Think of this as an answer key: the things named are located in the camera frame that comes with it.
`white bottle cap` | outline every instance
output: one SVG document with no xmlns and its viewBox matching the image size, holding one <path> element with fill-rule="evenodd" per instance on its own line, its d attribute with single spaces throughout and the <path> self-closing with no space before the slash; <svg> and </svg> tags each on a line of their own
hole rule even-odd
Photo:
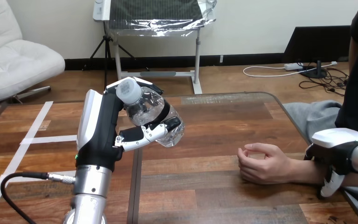
<svg viewBox="0 0 358 224">
<path fill-rule="evenodd" d="M 141 98 L 142 89 L 133 78 L 128 78 L 117 86 L 116 95 L 125 104 L 130 105 Z"/>
</svg>

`gray pants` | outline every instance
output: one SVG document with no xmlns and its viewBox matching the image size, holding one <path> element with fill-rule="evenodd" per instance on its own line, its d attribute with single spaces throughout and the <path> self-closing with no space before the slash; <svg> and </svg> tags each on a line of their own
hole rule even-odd
<svg viewBox="0 0 358 224">
<path fill-rule="evenodd" d="M 311 104 L 290 103 L 283 106 L 310 141 L 315 132 L 336 127 L 334 122 L 341 108 L 341 104 L 332 100 Z M 358 209 L 358 188 L 345 187 L 345 191 Z"/>
</svg>

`tripod stand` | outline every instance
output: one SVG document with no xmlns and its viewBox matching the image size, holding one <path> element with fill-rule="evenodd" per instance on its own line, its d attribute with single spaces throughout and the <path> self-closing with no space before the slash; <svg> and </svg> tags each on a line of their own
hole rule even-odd
<svg viewBox="0 0 358 224">
<path fill-rule="evenodd" d="M 105 89 L 105 87 L 108 85 L 108 61 L 112 61 L 112 57 L 110 56 L 110 47 L 109 47 L 109 42 L 113 41 L 112 38 L 110 38 L 108 36 L 108 34 L 106 33 L 106 27 L 105 27 L 105 22 L 103 22 L 103 31 L 105 33 L 105 35 L 102 37 L 101 42 L 99 43 L 98 47 L 95 49 L 94 53 L 91 55 L 90 57 L 90 66 L 88 66 L 87 64 L 84 65 L 82 71 L 87 71 L 89 69 L 92 69 L 92 60 L 94 58 L 94 55 L 96 54 L 96 52 L 99 50 L 99 48 L 101 47 L 101 45 L 103 44 L 103 42 L 105 42 L 105 61 L 104 61 L 104 66 L 105 66 L 105 85 L 103 86 L 103 89 Z M 118 45 L 118 47 L 123 50 L 126 54 L 128 54 L 128 56 L 131 57 L 132 60 L 134 60 L 135 62 L 138 62 L 137 59 L 130 54 L 126 49 L 124 49 L 120 44 Z"/>
</svg>

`metal connector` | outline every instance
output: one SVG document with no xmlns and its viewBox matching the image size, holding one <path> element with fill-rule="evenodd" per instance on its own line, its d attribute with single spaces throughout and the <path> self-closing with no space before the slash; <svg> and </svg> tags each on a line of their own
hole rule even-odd
<svg viewBox="0 0 358 224">
<path fill-rule="evenodd" d="M 61 174 L 48 174 L 48 179 L 65 184 L 74 184 L 76 180 L 74 176 L 61 175 Z"/>
</svg>

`white chair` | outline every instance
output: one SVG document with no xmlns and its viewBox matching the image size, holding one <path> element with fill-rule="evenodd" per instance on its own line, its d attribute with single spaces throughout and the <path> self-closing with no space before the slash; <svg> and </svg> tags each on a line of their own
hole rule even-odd
<svg viewBox="0 0 358 224">
<path fill-rule="evenodd" d="M 50 86 L 19 94 L 25 89 L 59 75 L 64 59 L 50 48 L 22 40 L 20 27 L 6 2 L 0 0 L 0 101 L 33 95 Z"/>
</svg>

